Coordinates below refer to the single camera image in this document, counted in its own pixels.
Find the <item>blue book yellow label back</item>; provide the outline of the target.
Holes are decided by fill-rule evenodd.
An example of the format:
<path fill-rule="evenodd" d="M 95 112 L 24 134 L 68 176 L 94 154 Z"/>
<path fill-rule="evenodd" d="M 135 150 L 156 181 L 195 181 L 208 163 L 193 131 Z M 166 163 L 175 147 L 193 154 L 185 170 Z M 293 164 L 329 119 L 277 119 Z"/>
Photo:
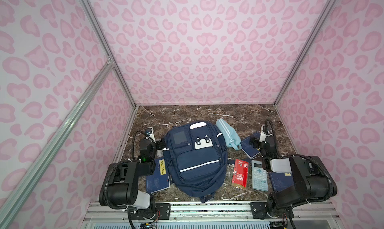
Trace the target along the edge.
<path fill-rule="evenodd" d="M 260 151 L 258 149 L 255 149 L 253 147 L 253 144 L 251 143 L 251 138 L 259 139 L 260 138 L 260 133 L 256 132 L 245 139 L 241 141 L 241 146 L 242 146 L 242 151 L 250 158 L 254 159 Z"/>

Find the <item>navy blue student backpack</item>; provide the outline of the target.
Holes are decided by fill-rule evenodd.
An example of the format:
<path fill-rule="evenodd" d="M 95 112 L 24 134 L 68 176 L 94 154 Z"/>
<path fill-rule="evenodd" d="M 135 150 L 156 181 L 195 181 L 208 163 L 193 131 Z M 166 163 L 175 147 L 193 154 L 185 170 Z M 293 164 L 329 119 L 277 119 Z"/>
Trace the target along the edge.
<path fill-rule="evenodd" d="M 162 138 L 162 152 L 173 183 L 206 203 L 223 185 L 228 152 L 219 128 L 205 121 L 174 127 Z"/>

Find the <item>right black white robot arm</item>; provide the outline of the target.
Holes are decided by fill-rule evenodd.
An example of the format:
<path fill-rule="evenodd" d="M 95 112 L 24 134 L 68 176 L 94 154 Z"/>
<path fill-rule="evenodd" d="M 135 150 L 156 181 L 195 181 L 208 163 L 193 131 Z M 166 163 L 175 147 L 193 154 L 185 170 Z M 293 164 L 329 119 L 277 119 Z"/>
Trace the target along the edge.
<path fill-rule="evenodd" d="M 334 197 L 338 188 L 322 160 L 317 156 L 291 154 L 283 156 L 274 125 L 266 119 L 258 138 L 251 137 L 250 144 L 260 151 L 262 168 L 268 173 L 287 173 L 293 178 L 293 185 L 280 191 L 271 192 L 267 201 L 252 203 L 254 217 L 293 217 L 293 209 L 305 204 L 320 203 Z"/>

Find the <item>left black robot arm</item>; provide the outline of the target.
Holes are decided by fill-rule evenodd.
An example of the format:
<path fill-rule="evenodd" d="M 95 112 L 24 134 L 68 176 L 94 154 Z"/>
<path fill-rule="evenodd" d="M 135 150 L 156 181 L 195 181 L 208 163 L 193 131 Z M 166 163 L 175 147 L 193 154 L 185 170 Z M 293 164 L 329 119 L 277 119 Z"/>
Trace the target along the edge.
<path fill-rule="evenodd" d="M 139 178 L 154 174 L 158 163 L 155 160 L 159 143 L 155 141 L 153 128 L 137 131 L 145 136 L 140 140 L 138 158 L 110 164 L 104 179 L 99 202 L 114 210 L 148 212 L 156 211 L 155 199 L 139 190 Z"/>

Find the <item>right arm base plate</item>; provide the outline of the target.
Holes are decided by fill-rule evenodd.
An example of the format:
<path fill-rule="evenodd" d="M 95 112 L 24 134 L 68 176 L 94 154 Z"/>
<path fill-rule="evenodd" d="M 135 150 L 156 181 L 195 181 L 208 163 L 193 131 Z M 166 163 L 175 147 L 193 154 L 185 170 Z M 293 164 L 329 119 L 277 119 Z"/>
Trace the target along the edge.
<path fill-rule="evenodd" d="M 253 219 L 293 219 L 295 217 L 292 207 L 280 208 L 270 201 L 251 202 L 250 207 Z"/>

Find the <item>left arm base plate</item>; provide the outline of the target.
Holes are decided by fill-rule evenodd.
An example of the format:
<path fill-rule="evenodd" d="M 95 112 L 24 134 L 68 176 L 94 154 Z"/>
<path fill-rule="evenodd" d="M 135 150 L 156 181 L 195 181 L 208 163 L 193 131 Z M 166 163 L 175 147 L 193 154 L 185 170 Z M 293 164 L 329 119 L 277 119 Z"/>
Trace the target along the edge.
<path fill-rule="evenodd" d="M 132 220 L 154 221 L 154 220 L 169 220 L 171 213 L 171 204 L 156 203 L 151 204 L 149 208 L 129 212 Z"/>

